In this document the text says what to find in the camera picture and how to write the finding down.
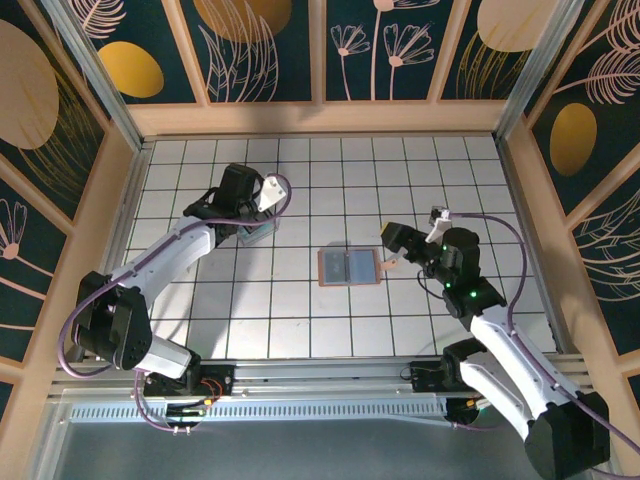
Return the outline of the grey credit card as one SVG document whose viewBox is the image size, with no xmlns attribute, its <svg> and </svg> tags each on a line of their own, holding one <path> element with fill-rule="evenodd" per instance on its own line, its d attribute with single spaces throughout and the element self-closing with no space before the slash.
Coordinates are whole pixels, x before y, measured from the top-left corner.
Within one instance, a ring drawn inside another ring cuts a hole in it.
<svg viewBox="0 0 640 480">
<path fill-rule="evenodd" d="M 348 280 L 348 259 L 344 250 L 325 250 L 322 254 L 323 283 L 344 285 Z"/>
</svg>

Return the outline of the dark blue credit card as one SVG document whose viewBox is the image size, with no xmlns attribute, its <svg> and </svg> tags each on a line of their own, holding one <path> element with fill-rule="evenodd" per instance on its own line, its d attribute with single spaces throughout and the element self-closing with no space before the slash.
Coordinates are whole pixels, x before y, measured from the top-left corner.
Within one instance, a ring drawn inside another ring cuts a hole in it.
<svg viewBox="0 0 640 480">
<path fill-rule="evenodd" d="M 348 270 L 351 284 L 377 283 L 376 252 L 374 250 L 351 250 L 348 254 Z"/>
</svg>

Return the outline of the clear box with teal contents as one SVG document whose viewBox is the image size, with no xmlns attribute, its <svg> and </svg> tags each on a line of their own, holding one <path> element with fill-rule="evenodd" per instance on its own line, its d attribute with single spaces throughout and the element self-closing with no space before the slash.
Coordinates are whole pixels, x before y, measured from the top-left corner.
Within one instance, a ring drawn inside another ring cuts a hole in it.
<svg viewBox="0 0 640 480">
<path fill-rule="evenodd" d="M 262 225 L 259 227 L 240 227 L 237 232 L 237 236 L 239 242 L 245 246 L 249 247 L 251 245 L 256 244 L 257 242 L 263 240 L 266 237 L 269 237 L 273 234 L 274 227 L 272 224 Z"/>
</svg>

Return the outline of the aluminium front beam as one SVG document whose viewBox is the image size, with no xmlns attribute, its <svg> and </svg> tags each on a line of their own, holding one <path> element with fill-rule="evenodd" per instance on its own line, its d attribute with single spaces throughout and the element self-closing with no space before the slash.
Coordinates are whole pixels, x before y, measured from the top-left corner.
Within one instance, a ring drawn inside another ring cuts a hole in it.
<svg viewBox="0 0 640 480">
<path fill-rule="evenodd" d="M 555 370 L 566 375 L 582 391 L 594 390 L 580 354 L 547 354 Z M 235 382 L 226 397 L 250 399 L 330 399 L 339 397 L 389 397 L 414 393 L 409 377 L 413 361 L 440 362 L 439 356 L 379 357 L 301 360 L 203 360 L 207 365 L 233 365 Z M 72 390 L 99 389 L 133 394 L 134 371 L 109 369 L 90 379 L 76 379 L 56 368 L 48 400 L 60 400 Z M 452 396 L 477 396 L 462 383 L 444 380 L 445 392 Z"/>
</svg>

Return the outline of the aluminium side rail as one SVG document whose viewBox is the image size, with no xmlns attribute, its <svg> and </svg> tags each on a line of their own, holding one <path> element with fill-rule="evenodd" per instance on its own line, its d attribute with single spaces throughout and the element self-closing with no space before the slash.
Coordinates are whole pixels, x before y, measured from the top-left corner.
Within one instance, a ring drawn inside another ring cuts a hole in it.
<svg viewBox="0 0 640 480">
<path fill-rule="evenodd" d="M 134 152 L 114 135 L 101 146 L 74 236 L 80 278 L 93 271 L 108 275 L 123 264 L 151 152 Z"/>
<path fill-rule="evenodd" d="M 557 352 L 560 354 L 578 353 L 571 340 L 559 304 L 553 298 L 547 283 L 542 245 L 510 147 L 504 139 L 495 138 L 495 144 L 505 171 L 510 195 L 515 204 L 516 216 L 527 248 L 527 256 L 530 259 L 531 270 L 546 314 L 546 323 L 551 331 Z"/>
</svg>

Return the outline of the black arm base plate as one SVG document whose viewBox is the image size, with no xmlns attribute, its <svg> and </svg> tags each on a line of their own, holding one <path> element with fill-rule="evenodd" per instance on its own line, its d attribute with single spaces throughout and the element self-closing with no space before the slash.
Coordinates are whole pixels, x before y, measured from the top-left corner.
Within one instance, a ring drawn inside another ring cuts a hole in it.
<svg viewBox="0 0 640 480">
<path fill-rule="evenodd" d="M 445 372 L 440 362 L 410 362 L 409 377 L 414 393 L 440 393 L 446 391 L 446 386 L 444 385 Z"/>
<path fill-rule="evenodd" d="M 207 365 L 200 367 L 200 381 L 196 385 L 195 395 L 220 399 L 232 394 L 235 382 L 233 365 Z"/>
</svg>

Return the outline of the aluminium corner post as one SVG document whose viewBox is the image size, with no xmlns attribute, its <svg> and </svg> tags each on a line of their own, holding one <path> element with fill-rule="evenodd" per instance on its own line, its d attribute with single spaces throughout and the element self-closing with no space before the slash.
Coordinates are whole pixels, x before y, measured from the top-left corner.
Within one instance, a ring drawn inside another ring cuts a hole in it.
<svg viewBox="0 0 640 480">
<path fill-rule="evenodd" d="M 524 109 L 545 73 L 557 57 L 573 25 L 578 19 L 585 0 L 559 0 L 537 46 L 529 55 L 518 76 L 493 132 L 495 145 L 500 148 L 517 124 Z"/>
<path fill-rule="evenodd" d="M 87 79 L 94 87 L 97 96 L 111 115 L 115 125 L 132 150 L 139 153 L 143 148 L 144 136 L 136 126 L 120 92 L 111 81 L 92 41 L 83 31 L 71 5 L 67 0 L 38 1 L 86 73 Z"/>
</svg>

